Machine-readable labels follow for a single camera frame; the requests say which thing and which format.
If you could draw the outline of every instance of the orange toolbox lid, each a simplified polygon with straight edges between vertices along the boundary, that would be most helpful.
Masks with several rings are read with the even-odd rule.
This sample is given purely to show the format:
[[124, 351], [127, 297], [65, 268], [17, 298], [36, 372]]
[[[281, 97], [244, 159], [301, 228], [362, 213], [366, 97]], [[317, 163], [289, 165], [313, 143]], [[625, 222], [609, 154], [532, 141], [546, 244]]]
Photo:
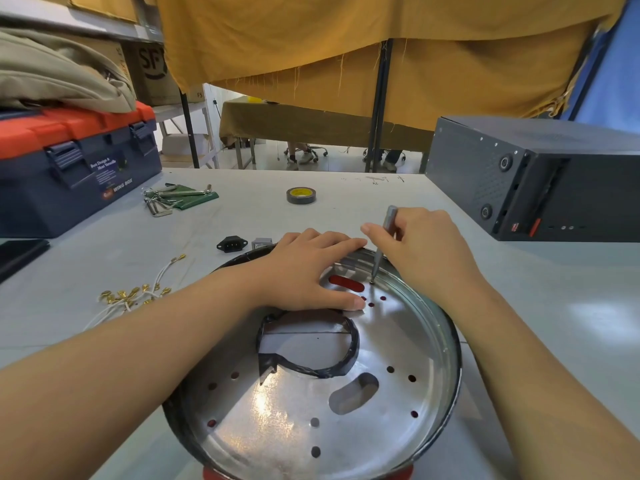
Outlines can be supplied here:
[[40, 108], [33, 115], [0, 120], [0, 160], [39, 152], [46, 146], [108, 133], [156, 119], [154, 110], [136, 101], [136, 110], [114, 113], [75, 107]]

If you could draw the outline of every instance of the metal pan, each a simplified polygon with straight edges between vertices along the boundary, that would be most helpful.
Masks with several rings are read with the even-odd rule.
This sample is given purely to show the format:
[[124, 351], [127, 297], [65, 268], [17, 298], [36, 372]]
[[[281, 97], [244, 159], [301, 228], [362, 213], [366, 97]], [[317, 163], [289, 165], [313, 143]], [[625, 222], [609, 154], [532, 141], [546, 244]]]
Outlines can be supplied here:
[[[199, 462], [232, 480], [375, 480], [411, 465], [434, 443], [460, 391], [458, 334], [388, 260], [370, 285], [373, 259], [373, 252], [358, 250], [320, 281], [340, 290], [332, 275], [361, 283], [363, 311], [308, 311], [305, 321], [295, 322], [283, 310], [255, 310], [190, 371], [163, 407]], [[279, 333], [291, 334], [282, 335], [283, 344], [300, 334], [297, 360], [258, 352], [265, 328], [278, 319]], [[329, 366], [298, 364], [300, 349], [313, 362], [314, 347], [327, 337], [348, 341], [344, 357]]]

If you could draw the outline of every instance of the blue toolbox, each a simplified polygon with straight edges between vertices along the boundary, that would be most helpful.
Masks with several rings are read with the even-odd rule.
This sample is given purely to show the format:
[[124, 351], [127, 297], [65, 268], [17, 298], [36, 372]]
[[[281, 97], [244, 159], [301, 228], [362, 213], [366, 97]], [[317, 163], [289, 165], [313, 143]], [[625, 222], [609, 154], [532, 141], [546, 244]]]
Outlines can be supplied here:
[[57, 237], [162, 167], [156, 115], [0, 111], [0, 237]]

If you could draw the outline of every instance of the khaki fabric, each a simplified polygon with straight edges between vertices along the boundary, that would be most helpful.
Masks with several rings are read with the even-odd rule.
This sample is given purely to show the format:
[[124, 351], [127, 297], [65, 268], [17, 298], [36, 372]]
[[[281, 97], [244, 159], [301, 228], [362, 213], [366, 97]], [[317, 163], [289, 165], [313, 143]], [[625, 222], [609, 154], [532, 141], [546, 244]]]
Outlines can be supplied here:
[[[250, 103], [246, 96], [225, 101], [220, 119], [220, 139], [233, 137], [302, 141], [337, 146], [369, 145], [371, 118], [318, 111], [288, 104]], [[385, 123], [381, 148], [428, 152], [433, 131]]]
[[136, 108], [128, 78], [94, 49], [50, 34], [0, 30], [0, 105], [51, 100], [103, 112]]
[[394, 40], [385, 120], [528, 116], [566, 100], [572, 68], [625, 0], [157, 0], [183, 90], [203, 82], [370, 116], [381, 41]]

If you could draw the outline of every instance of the red hole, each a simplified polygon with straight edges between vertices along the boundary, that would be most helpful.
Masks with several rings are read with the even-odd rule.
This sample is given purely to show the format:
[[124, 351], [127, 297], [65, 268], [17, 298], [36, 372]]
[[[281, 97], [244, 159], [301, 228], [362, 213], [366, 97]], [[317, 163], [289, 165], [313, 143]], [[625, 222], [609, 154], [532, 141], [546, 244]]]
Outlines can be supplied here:
[[364, 285], [362, 283], [350, 280], [344, 276], [338, 276], [337, 274], [329, 276], [329, 282], [332, 285], [338, 285], [351, 291], [355, 291], [356, 293], [362, 293], [364, 291]]

